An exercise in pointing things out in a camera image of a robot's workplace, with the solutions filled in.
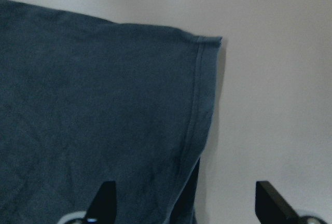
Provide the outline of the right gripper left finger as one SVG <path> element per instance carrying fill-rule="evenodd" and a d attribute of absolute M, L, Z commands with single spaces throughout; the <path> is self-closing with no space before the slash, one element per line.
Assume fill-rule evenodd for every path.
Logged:
<path fill-rule="evenodd" d="M 84 216 L 84 223 L 114 224 L 116 220 L 116 183 L 102 183 Z"/>

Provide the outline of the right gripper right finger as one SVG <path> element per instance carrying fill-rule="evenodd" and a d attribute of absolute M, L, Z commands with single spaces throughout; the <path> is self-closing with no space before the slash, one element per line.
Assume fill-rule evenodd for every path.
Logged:
<path fill-rule="evenodd" d="M 257 181 L 255 214 L 262 224 L 301 223 L 300 216 L 269 181 Z"/>

